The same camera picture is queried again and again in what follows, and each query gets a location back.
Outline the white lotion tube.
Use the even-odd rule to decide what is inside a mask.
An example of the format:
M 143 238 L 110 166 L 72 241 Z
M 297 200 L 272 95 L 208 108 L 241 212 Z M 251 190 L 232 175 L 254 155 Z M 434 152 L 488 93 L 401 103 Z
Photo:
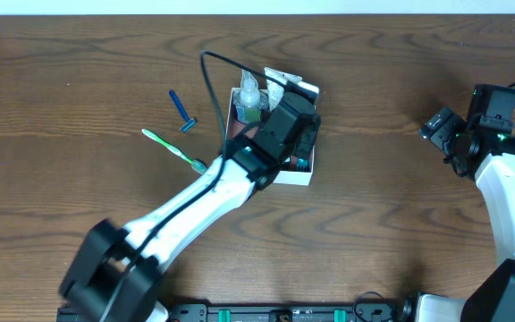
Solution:
M 303 78 L 299 75 L 281 72 L 269 67 L 265 68 L 265 75 L 273 79 L 276 79 L 277 81 L 280 81 L 283 84 L 286 84 L 288 81 L 291 81 L 293 83 L 299 83 L 303 80 Z M 281 85 L 271 80 L 267 80 L 266 85 L 269 99 L 269 110 L 273 111 L 280 103 L 283 97 L 284 89 Z

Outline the teal toothpaste tube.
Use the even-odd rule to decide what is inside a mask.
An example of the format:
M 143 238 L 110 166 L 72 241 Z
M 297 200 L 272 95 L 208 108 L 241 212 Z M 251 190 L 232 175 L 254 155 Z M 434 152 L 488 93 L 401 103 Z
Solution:
M 305 158 L 298 158 L 295 165 L 296 172 L 309 172 L 309 160 Z

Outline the clear soap pump bottle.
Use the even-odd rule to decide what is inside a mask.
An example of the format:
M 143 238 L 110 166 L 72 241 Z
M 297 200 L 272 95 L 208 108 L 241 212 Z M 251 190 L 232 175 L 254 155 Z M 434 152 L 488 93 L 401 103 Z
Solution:
M 256 78 L 245 70 L 241 72 L 241 84 L 233 90 L 232 99 L 237 120 L 245 124 L 260 121 L 269 107 L 267 94 L 259 89 Z

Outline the green toothbrush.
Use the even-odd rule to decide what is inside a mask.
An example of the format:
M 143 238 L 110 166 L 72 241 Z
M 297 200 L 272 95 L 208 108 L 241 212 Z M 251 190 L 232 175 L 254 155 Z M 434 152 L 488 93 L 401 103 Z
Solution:
M 153 131 L 149 129 L 142 129 L 141 132 L 149 139 L 157 142 L 158 144 L 168 149 L 170 152 L 175 154 L 180 159 L 186 161 L 196 173 L 203 174 L 207 170 L 207 166 L 203 161 L 187 157 L 179 148 L 162 139 Z

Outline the blue disposable razor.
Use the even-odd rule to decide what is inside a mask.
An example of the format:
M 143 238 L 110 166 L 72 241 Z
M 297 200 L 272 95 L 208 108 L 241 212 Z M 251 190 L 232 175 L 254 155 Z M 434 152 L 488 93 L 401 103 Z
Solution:
M 174 105 L 176 106 L 176 109 L 178 110 L 181 118 L 184 121 L 184 125 L 180 128 L 180 131 L 187 132 L 197 123 L 197 120 L 195 117 L 190 117 L 188 115 L 184 105 L 182 104 L 182 102 L 180 101 L 180 99 L 178 98 L 177 94 L 173 89 L 170 89 L 168 94 L 171 100 L 173 101 Z

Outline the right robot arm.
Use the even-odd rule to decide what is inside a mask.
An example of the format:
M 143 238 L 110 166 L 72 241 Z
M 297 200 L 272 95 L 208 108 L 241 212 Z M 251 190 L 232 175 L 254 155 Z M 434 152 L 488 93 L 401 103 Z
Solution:
M 420 294 L 410 309 L 411 321 L 515 321 L 514 108 L 514 84 L 477 84 L 465 118 L 445 107 L 419 131 L 444 153 L 454 173 L 480 190 L 497 268 L 466 300 Z

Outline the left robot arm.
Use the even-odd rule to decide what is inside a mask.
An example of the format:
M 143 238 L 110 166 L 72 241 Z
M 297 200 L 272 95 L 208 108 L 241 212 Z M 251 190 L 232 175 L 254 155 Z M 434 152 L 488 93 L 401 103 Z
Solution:
M 240 131 L 225 152 L 162 207 L 122 228 L 105 219 L 89 230 L 59 286 L 87 321 L 166 321 L 159 301 L 166 270 L 214 221 L 269 186 L 284 161 L 315 145 L 313 99 L 286 92 L 252 137 Z

